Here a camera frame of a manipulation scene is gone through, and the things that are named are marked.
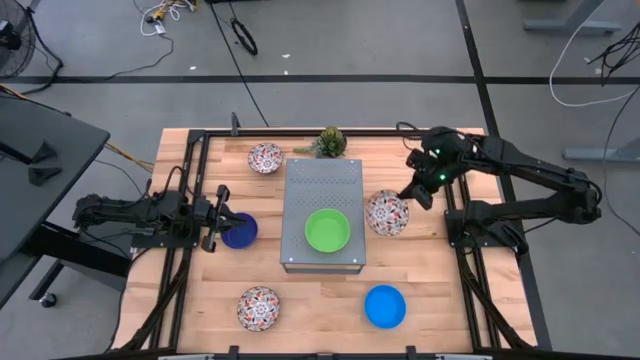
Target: office chair wheel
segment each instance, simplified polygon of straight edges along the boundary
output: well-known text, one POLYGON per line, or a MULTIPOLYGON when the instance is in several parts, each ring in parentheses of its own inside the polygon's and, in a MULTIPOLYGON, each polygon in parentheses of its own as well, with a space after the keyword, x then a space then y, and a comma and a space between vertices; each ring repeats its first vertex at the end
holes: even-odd
POLYGON ((56 306, 56 303, 58 302, 58 298, 56 297, 55 294, 45 293, 44 296, 39 300, 39 302, 43 308, 50 308, 50 307, 56 306))

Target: patterned bowl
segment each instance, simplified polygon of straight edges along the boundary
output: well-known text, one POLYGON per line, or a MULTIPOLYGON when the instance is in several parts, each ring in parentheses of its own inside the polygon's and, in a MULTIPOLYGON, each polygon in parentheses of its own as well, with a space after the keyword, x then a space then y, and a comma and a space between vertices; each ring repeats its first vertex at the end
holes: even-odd
POLYGON ((278 145, 262 143, 249 151, 249 166, 257 173, 269 174, 278 170, 283 158, 284 155, 278 145))
POLYGON ((395 191, 381 190, 369 198, 366 218, 376 234, 398 235, 409 223, 409 206, 395 191))
POLYGON ((265 331, 278 319, 280 299, 264 286, 247 290, 238 301, 238 320, 249 331, 265 331))

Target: black desk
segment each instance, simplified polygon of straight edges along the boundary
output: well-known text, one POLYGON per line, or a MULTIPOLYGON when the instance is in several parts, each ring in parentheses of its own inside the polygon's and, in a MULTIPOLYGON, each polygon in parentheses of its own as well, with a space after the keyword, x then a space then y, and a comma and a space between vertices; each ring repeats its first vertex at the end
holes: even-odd
POLYGON ((0 97, 0 131, 3 124, 46 140, 58 155, 38 165, 60 167, 62 172, 38 187, 29 183, 26 165, 10 158, 0 160, 0 308, 42 255, 58 261, 32 298, 55 279, 62 268, 60 260, 126 276, 129 259, 87 245, 77 233, 46 222, 100 153, 109 133, 28 101, 0 97))

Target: perforated metal plate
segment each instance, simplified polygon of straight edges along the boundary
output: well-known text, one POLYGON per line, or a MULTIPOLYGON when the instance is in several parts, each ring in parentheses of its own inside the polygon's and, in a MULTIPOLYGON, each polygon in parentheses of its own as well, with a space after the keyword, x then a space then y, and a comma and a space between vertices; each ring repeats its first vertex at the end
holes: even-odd
POLYGON ((282 220, 282 264, 364 265, 364 192, 362 161, 288 159, 282 220), (335 253, 321 253, 304 235, 307 218, 320 209, 336 209, 349 219, 351 236, 335 253))

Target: white cable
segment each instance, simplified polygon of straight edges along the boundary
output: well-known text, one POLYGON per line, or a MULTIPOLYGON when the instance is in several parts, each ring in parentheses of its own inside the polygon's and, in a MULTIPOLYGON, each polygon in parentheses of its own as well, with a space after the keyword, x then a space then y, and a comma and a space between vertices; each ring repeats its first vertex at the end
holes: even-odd
MULTIPOLYGON (((151 7, 149 9, 147 9, 143 14, 142 14, 142 18, 140 19, 140 33, 143 36, 154 36, 154 35, 158 35, 158 31, 154 31, 152 33, 145 33, 144 32, 144 23, 147 19, 147 14, 149 14, 151 11, 161 8, 163 6, 165 6, 168 3, 168 0, 163 0, 162 2, 160 2, 160 4, 151 7)), ((185 8, 187 7, 186 5, 179 5, 178 3, 174 2, 171 5, 169 5, 167 11, 169 12, 169 15, 171 15, 171 18, 175 21, 180 20, 180 12, 178 11, 178 8, 185 8)))
POLYGON ((589 17, 587 17, 582 22, 582 24, 580 24, 580 26, 578 26, 578 28, 573 33, 573 35, 571 35, 571 37, 569 38, 569 41, 567 41, 567 45, 564 46, 564 49, 560 53, 560 57, 558 58, 558 62, 556 62, 556 65, 553 67, 553 70, 551 70, 551 74, 549 75, 549 90, 551 90, 551 96, 553 96, 553 99, 555 101, 557 101, 558 104, 560 104, 562 106, 566 106, 566 107, 583 107, 583 106, 589 106, 589 105, 595 105, 595 104, 604 104, 604 103, 608 103, 608 102, 613 102, 613 101, 618 101, 618 100, 624 99, 624 98, 626 98, 628 96, 631 96, 631 94, 633 94, 633 91, 631 91, 631 92, 629 92, 627 94, 620 95, 618 97, 611 98, 611 99, 589 101, 589 102, 586 102, 586 103, 583 103, 583 104, 569 104, 569 103, 565 103, 562 100, 558 99, 558 97, 556 96, 556 93, 553 91, 553 74, 555 74, 556 70, 558 69, 558 66, 560 65, 560 62, 562 61, 562 58, 564 57, 564 54, 567 52, 567 49, 569 48, 569 45, 571 45, 571 42, 573 41, 573 38, 576 37, 576 35, 578 35, 578 32, 580 32, 580 30, 582 29, 584 24, 586 24, 587 21, 589 21, 589 19, 593 16, 593 14, 595 14, 596 11, 598 11, 598 9, 600 9, 600 6, 602 6, 602 4, 604 4, 604 1, 602 3, 600 3, 600 5, 598 5, 598 7, 595 8, 595 10, 593 10, 591 15, 589 15, 589 17))

